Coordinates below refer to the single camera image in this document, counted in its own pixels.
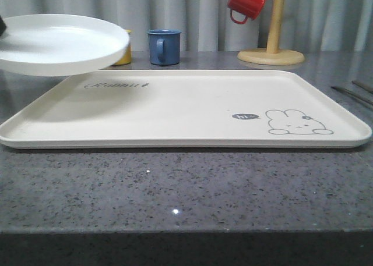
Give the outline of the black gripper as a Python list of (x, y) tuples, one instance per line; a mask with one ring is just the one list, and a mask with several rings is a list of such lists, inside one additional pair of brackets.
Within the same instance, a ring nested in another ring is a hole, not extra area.
[(0, 16), (0, 37), (3, 36), (5, 31), (6, 31), (6, 23), (4, 22), (3, 18)]

